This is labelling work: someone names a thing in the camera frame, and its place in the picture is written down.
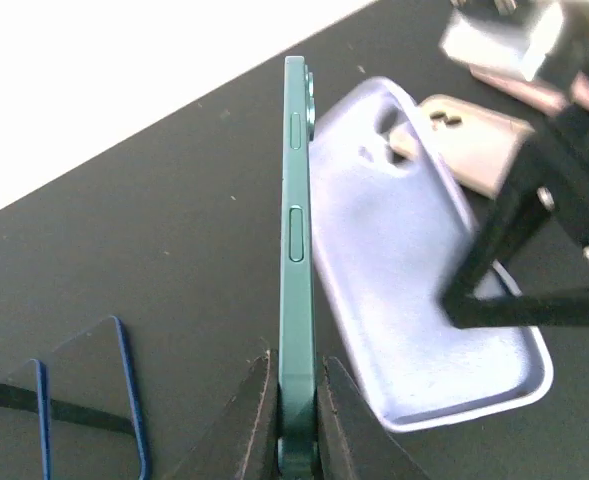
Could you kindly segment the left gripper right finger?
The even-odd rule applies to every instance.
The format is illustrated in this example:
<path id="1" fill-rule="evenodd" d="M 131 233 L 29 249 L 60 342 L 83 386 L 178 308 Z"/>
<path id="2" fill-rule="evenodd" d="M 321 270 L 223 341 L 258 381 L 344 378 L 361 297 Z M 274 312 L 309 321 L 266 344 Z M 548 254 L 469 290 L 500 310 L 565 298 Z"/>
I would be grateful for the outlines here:
<path id="1" fill-rule="evenodd" d="M 429 478 L 383 429 L 357 385 L 335 357 L 322 360 L 317 417 L 317 479 Z"/>

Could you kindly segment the lavender cased phone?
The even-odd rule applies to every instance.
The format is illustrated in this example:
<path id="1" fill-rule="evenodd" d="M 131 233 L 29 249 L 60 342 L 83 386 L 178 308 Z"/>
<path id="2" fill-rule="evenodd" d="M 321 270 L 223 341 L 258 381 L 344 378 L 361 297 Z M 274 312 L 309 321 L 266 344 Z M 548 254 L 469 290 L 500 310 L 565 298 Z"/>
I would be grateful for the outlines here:
<path id="1" fill-rule="evenodd" d="M 407 433 L 530 405 L 550 390 L 535 327 L 461 330 L 438 294 L 475 227 L 413 99 L 367 79 L 316 123 L 314 264 L 360 390 Z"/>

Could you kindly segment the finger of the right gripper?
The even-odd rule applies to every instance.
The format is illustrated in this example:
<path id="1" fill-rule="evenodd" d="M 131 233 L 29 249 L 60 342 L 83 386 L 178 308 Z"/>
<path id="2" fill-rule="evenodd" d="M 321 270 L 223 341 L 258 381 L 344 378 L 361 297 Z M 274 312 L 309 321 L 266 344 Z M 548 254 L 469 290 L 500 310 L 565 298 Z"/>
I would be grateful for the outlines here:
<path id="1" fill-rule="evenodd" d="M 474 294 L 493 263 L 508 261 L 550 219 L 589 251 L 589 131 L 574 136 L 549 126 L 520 147 L 486 222 L 443 287 L 441 304 L 455 327 L 589 327 L 589 288 Z"/>

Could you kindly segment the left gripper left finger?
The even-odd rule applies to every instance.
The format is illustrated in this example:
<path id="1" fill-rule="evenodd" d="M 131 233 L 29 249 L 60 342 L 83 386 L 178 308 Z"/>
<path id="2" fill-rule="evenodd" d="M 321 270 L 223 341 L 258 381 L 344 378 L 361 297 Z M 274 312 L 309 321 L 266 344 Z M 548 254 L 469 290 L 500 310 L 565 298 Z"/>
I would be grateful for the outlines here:
<path id="1" fill-rule="evenodd" d="M 235 395 L 167 479 L 275 479 L 277 473 L 278 354 L 251 365 Z"/>

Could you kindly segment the green phone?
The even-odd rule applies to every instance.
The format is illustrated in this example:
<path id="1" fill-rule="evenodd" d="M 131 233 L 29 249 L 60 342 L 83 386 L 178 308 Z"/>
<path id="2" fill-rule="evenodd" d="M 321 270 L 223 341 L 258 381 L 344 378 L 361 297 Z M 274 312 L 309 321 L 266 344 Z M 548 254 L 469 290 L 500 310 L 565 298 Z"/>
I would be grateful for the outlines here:
<path id="1" fill-rule="evenodd" d="M 302 56 L 284 59 L 280 246 L 278 466 L 311 479 L 317 463 L 316 348 L 309 142 L 313 74 Z"/>

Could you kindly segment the beige cased phone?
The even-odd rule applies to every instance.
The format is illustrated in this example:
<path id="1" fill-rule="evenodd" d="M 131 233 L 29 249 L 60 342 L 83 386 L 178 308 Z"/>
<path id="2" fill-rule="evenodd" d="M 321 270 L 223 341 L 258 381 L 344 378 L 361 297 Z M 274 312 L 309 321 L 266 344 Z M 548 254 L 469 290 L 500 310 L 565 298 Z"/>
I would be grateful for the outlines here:
<path id="1" fill-rule="evenodd" d="M 530 124 L 451 96 L 433 95 L 419 104 L 436 148 L 464 187 L 494 198 Z"/>

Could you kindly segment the pink phone case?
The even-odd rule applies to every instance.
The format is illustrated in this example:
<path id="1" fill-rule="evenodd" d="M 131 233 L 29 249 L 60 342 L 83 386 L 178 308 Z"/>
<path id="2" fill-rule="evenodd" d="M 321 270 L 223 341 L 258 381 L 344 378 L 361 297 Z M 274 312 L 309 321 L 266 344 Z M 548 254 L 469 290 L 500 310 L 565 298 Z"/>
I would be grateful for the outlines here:
<path id="1" fill-rule="evenodd" d="M 550 86 L 517 80 L 482 68 L 470 67 L 469 71 L 476 80 L 548 116 L 558 114 L 571 103 L 589 112 L 589 78 L 583 73 L 575 77 L 568 93 L 562 93 Z"/>

